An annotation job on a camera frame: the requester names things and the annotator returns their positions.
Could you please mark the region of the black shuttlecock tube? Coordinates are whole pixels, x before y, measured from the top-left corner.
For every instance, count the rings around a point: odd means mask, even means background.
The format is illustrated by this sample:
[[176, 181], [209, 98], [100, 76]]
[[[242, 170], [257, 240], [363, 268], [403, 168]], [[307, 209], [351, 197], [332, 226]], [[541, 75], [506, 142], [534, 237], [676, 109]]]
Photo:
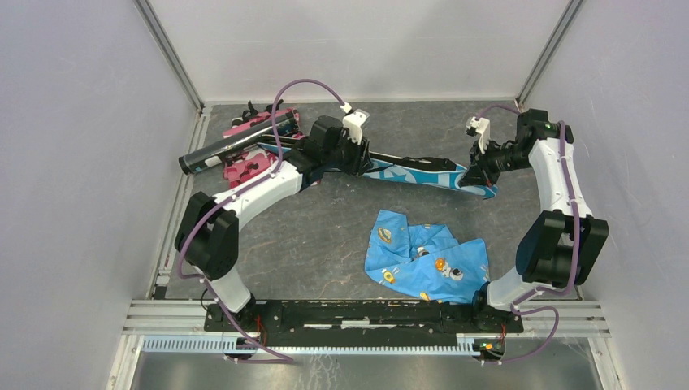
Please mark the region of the black shuttlecock tube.
[[261, 137], [272, 135], [271, 114], [262, 112], [233, 125], [220, 141], [179, 157], [178, 163], [185, 175], [197, 174], [241, 154], [256, 145]]

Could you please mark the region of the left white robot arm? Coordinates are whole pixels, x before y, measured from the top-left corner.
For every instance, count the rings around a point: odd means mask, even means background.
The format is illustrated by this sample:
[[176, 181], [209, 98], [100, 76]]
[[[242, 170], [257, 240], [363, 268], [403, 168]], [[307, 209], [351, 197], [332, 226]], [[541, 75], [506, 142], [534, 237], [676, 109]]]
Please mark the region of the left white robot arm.
[[241, 229], [275, 203], [296, 195], [321, 180], [328, 171], [360, 176], [371, 168], [369, 143], [362, 127], [363, 110], [343, 119], [321, 116], [310, 134], [297, 140], [267, 171], [214, 197], [191, 196], [174, 246], [180, 260], [198, 272], [225, 309], [224, 320], [236, 331], [249, 329], [255, 309], [252, 294], [235, 268]]

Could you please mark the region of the blue sport racket bag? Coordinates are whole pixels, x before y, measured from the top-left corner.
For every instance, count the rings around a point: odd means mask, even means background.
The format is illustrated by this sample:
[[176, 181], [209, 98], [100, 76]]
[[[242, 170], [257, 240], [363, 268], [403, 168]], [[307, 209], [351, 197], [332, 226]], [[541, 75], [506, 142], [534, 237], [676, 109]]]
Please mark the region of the blue sport racket bag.
[[[321, 145], [305, 137], [299, 140], [281, 137], [263, 139], [259, 145], [278, 154], [279, 160], [262, 173], [250, 186], [258, 186], [264, 193], [282, 190], [288, 196], [306, 190], [323, 179], [327, 173], [343, 173], [334, 168], [336, 150], [343, 141]], [[373, 167], [363, 175], [373, 180], [420, 184], [472, 193], [485, 198], [496, 196], [497, 189], [487, 186], [459, 187], [458, 181], [466, 168], [446, 158], [396, 157], [370, 151]]]

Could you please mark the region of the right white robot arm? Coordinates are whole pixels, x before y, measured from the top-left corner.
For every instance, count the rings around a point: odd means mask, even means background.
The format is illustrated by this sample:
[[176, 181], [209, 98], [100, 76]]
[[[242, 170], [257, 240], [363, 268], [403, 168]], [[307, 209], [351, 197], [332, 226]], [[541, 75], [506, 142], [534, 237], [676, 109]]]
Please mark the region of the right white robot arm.
[[518, 114], [514, 139], [502, 144], [491, 139], [490, 127], [482, 115], [468, 119], [466, 132], [476, 140], [459, 184], [492, 187], [501, 173], [530, 168], [540, 213], [518, 245], [514, 267], [474, 295], [469, 319], [481, 332], [501, 322], [501, 311], [543, 294], [570, 294], [587, 280], [609, 236], [608, 222], [593, 215], [580, 188], [569, 125], [529, 109]]

